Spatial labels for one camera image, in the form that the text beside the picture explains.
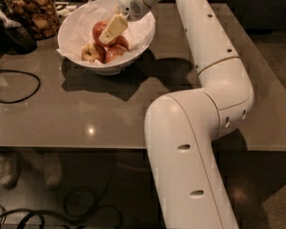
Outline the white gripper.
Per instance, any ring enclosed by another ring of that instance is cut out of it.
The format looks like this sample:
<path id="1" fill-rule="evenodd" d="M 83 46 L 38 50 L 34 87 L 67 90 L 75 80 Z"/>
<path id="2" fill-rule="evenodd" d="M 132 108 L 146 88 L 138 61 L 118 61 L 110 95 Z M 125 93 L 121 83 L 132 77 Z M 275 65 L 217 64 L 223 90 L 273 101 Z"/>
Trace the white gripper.
<path id="1" fill-rule="evenodd" d="M 134 22 L 142 19 L 151 8 L 143 0 L 119 0 L 118 10 L 121 14 L 116 14 L 99 36 L 103 44 L 110 44 L 128 28 L 128 21 Z"/>

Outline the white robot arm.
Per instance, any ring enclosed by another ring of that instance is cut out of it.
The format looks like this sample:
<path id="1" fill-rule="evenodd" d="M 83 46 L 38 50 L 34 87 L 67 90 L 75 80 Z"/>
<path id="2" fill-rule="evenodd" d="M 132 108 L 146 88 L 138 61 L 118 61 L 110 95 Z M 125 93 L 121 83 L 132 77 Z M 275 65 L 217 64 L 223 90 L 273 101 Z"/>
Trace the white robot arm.
<path id="1" fill-rule="evenodd" d="M 162 0 L 118 0 L 103 42 Z M 234 45 L 207 0 L 175 0 L 196 66 L 197 89 L 164 94 L 148 108 L 144 131 L 167 229 L 239 229 L 212 148 L 239 127 L 254 90 Z"/>

